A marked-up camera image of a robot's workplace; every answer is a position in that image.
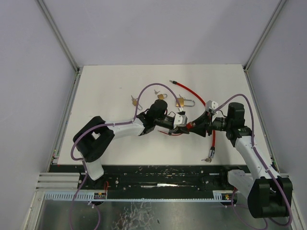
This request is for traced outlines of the large brass padlock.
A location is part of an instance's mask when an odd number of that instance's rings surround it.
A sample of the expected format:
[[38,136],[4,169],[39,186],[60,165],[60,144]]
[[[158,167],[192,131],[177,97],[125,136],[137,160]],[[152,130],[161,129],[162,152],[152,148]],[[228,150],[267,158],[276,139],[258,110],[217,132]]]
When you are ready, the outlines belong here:
[[194,107],[196,104],[194,100],[186,99],[181,95],[179,95],[177,100],[179,101],[179,103],[176,102],[176,107]]

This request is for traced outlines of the small brass padlock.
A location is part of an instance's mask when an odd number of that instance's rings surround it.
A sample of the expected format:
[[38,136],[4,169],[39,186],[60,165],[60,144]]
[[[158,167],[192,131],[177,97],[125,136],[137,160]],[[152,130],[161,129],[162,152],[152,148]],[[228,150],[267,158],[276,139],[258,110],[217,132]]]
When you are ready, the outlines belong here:
[[164,99],[166,99],[168,97],[168,95],[166,94],[166,93],[158,93],[157,94],[157,98],[159,99],[159,100],[164,100]]
[[138,103],[138,99],[137,98],[134,98],[133,96],[131,96],[131,101],[132,101],[132,104],[138,109],[138,110],[142,110],[143,107]]

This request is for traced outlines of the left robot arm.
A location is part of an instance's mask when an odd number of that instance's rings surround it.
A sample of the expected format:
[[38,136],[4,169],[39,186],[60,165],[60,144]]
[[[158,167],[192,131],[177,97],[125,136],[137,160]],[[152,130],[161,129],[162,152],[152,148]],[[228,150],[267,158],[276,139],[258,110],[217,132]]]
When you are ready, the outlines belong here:
[[169,116],[167,103],[159,99],[131,121],[106,122],[100,116],[95,116],[73,137],[71,158],[77,160],[73,156],[74,149],[77,149],[82,156],[85,173],[96,181],[104,175],[100,158],[111,141],[147,135],[156,126],[168,129],[170,134],[187,134],[187,120],[186,113],[181,108],[174,116]]

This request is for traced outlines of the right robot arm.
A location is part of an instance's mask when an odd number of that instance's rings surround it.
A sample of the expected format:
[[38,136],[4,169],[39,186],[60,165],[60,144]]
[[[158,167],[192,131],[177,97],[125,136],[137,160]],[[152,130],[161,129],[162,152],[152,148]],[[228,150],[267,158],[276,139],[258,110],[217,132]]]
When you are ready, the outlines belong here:
[[228,172],[228,182],[248,202],[254,218],[289,217],[293,185],[289,178],[281,177],[271,167],[252,140],[252,130],[245,125],[245,109],[241,103],[230,103],[227,116],[218,117],[217,102],[208,101],[205,112],[192,122],[190,132],[207,136],[213,131],[224,131],[226,138],[244,159],[251,176],[242,170]]

